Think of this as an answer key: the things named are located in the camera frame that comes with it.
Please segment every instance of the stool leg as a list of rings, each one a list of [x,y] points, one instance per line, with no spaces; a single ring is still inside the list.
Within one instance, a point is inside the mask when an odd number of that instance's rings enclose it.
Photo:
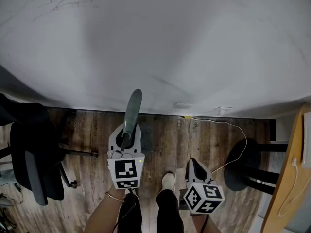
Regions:
[[[98,157],[97,152],[89,153],[89,152],[81,152],[81,151],[67,150],[67,149],[62,149],[62,150],[65,152],[65,154],[68,154],[68,155],[86,156],[86,157],[92,157],[92,158]]]
[[[259,170],[256,168],[241,166],[241,165],[232,165],[229,167],[233,171],[241,173],[243,176],[253,178],[256,180],[268,182],[271,184],[276,184],[278,180],[278,173],[272,173],[268,171]]]
[[[283,152],[286,153],[287,144],[258,144],[258,151],[261,152]]]
[[[274,187],[272,187],[272,186],[269,186],[266,184],[260,184],[256,181],[250,180],[249,178],[244,178],[243,181],[244,181],[245,185],[247,185],[253,189],[256,189],[256,190],[259,190],[261,192],[265,192],[265,193],[268,193],[271,195],[273,195],[273,193],[274,193]]]

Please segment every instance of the person's leg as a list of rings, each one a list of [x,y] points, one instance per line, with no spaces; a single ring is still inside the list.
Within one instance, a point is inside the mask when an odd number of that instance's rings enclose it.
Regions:
[[[141,233],[142,217],[139,199],[136,195],[133,197],[130,193],[126,194],[120,208],[118,222],[118,233]]]
[[[183,233],[184,224],[180,218],[177,198],[173,192],[175,177],[167,173],[162,179],[162,190],[156,198],[159,206],[157,215],[158,233]]]

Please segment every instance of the sneaker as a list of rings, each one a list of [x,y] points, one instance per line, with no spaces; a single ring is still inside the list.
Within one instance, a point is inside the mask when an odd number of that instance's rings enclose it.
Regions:
[[[167,173],[162,179],[162,190],[172,190],[175,192],[175,176],[172,173]]]

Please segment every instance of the wrist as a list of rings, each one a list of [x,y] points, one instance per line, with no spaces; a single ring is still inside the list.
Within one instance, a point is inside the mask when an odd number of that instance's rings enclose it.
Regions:
[[[108,193],[120,200],[122,200],[124,198],[124,193],[125,193],[125,189],[116,189],[114,187],[114,185],[111,186],[111,188],[109,189]]]

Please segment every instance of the black pants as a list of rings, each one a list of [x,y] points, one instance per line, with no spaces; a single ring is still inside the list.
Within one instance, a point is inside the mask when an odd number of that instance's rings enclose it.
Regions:
[[[141,211],[139,200],[136,196],[135,207],[124,216],[133,206],[133,197],[127,194],[124,199],[124,204],[119,212],[118,233],[141,233]],[[158,233],[183,233],[184,224],[180,218],[177,198],[171,190],[163,190],[156,198],[159,206],[157,215],[157,232]]]

